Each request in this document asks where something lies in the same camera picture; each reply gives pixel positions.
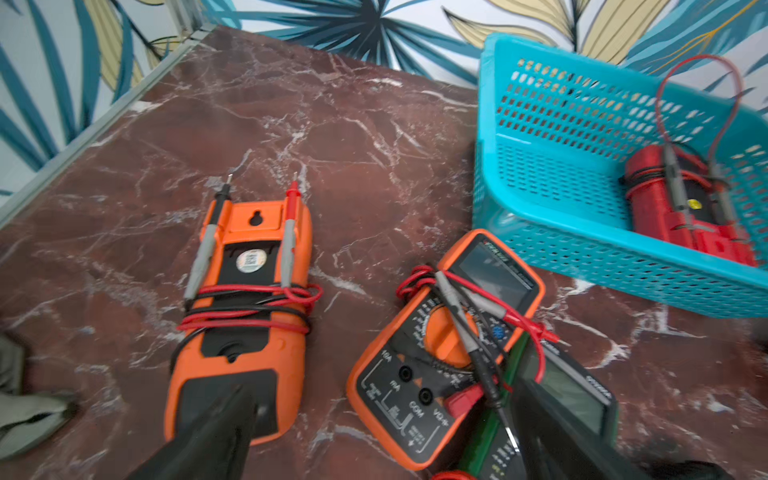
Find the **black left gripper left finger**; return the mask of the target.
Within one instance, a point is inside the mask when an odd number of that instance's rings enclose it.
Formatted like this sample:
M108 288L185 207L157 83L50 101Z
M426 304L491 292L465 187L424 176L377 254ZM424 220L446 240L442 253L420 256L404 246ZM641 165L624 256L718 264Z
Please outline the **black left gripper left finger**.
M130 479L240 479L255 425L256 403L238 385L201 413Z

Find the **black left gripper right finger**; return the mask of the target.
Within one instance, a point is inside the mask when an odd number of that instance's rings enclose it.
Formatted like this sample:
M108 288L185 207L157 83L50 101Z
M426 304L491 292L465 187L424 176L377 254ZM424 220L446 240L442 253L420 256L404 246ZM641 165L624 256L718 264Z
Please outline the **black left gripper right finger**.
M512 416L529 479L647 479L543 387L522 379Z

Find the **orange clamp multimeter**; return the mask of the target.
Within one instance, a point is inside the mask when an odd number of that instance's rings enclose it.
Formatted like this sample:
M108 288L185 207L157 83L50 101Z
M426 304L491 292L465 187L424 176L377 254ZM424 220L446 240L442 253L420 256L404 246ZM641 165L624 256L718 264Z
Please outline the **orange clamp multimeter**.
M170 360L164 435L171 440L233 387L255 403L251 445L294 424L310 315L323 290L309 280L311 214L299 185L282 200L215 194L183 293L184 335Z

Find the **orange black multimeter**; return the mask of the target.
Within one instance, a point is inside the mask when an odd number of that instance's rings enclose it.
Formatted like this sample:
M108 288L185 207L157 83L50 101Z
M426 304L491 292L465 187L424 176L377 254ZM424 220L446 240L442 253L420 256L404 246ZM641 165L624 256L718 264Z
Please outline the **orange black multimeter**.
M541 278L484 229L465 234L435 265L397 288L405 305L366 348L346 393L364 425L398 464L429 466L488 389L497 404L525 335L537 355L559 337L533 319Z

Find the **red clamp multimeter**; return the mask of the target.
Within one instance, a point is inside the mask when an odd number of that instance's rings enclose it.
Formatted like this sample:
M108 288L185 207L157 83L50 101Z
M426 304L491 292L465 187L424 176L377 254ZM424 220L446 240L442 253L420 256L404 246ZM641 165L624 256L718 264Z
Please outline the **red clamp multimeter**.
M727 120L711 141L706 156L672 140L662 112L663 94L671 76L700 60L722 64L732 74L735 86ZM730 198L731 187L716 161L719 144L739 113L743 89L738 68L713 54L683 60L665 75L654 97L654 121L663 143L634 154L620 178L626 186L625 198L634 215L635 232L749 267L758 265L750 236L741 226Z

